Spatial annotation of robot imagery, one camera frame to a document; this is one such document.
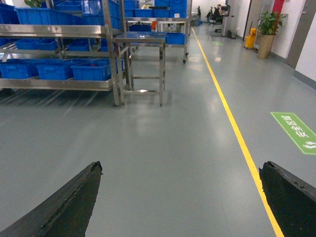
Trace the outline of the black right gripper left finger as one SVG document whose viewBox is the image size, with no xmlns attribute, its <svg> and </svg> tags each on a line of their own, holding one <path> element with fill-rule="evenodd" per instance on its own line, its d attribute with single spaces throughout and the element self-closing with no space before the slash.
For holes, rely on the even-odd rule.
<svg viewBox="0 0 316 237">
<path fill-rule="evenodd" d="M 92 162 L 44 202 L 0 232 L 2 237 L 84 237 L 102 175 Z"/>
</svg>

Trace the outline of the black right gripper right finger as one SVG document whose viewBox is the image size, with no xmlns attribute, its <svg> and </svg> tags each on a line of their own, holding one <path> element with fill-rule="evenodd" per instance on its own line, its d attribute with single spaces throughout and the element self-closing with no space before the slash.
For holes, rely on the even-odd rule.
<svg viewBox="0 0 316 237">
<path fill-rule="evenodd" d="M 259 169 L 268 205 L 285 237 L 316 235 L 316 188 L 280 165 Z"/>
</svg>

